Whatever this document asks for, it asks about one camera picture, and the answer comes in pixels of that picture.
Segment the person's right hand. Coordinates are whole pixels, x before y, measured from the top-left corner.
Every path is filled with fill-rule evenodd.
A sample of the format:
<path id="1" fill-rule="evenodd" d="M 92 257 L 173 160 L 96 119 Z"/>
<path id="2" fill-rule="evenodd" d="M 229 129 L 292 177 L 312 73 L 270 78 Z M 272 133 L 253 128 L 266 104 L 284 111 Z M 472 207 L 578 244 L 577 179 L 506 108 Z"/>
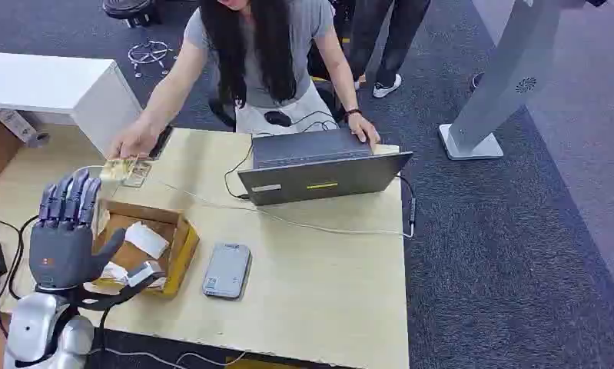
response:
<path id="1" fill-rule="evenodd" d="M 138 119 L 116 137 L 108 159 L 148 157 L 163 130 L 145 119 Z"/>

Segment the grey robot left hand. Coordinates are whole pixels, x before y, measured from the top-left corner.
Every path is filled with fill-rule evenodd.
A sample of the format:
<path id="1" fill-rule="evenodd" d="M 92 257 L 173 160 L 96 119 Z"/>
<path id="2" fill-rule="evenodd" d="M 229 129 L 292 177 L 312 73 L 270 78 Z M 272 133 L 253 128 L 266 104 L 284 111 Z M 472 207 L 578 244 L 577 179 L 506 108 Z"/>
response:
<path id="1" fill-rule="evenodd" d="M 100 189 L 101 179 L 82 168 L 43 190 L 29 244 L 36 289 L 68 290 L 98 279 L 123 245 L 126 230 L 119 228 L 93 252 L 92 222 Z"/>

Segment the person's left hand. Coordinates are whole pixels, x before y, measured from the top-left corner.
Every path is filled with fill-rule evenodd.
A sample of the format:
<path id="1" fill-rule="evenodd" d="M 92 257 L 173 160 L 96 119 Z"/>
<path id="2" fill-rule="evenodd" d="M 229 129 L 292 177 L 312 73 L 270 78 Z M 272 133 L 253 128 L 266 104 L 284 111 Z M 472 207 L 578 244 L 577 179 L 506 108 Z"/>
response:
<path id="1" fill-rule="evenodd" d="M 349 115 L 347 124 L 351 133 L 355 135 L 359 141 L 367 143 L 372 147 L 380 143 L 381 138 L 375 126 L 365 119 L 361 113 L 354 112 Z"/>

